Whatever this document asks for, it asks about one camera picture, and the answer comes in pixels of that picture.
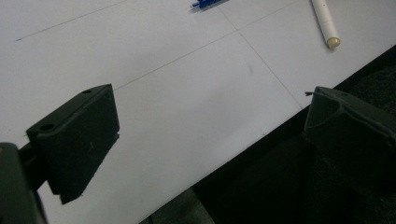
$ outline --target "marker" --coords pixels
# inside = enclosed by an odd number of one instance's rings
[[[217,2],[219,2],[221,0],[198,0],[198,2],[195,2],[191,5],[191,8],[204,8],[204,7],[208,7],[212,4],[215,4]]]
[[[332,22],[332,15],[327,7],[326,0],[312,0],[318,22],[329,49],[334,49],[341,44],[340,37]]]

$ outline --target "blue pen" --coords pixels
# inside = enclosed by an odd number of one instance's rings
[[[191,5],[191,8],[204,8],[204,7],[208,7],[212,4],[215,4],[217,2],[219,2],[221,0],[198,0],[198,2],[195,2]]]

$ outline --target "gray carpet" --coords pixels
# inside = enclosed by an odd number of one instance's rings
[[[140,224],[215,224],[215,222],[192,189],[188,189]]]

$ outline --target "white marker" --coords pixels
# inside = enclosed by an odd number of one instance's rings
[[[332,15],[330,15],[326,0],[312,0],[315,12],[317,13],[318,22],[322,30],[326,44],[330,49],[334,49],[341,44],[341,40],[332,23]]]

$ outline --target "white table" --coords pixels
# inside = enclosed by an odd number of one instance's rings
[[[40,190],[50,223],[138,223],[396,44],[396,1],[328,0],[329,50],[309,0],[3,1],[0,140],[112,83],[120,140],[76,201]]]

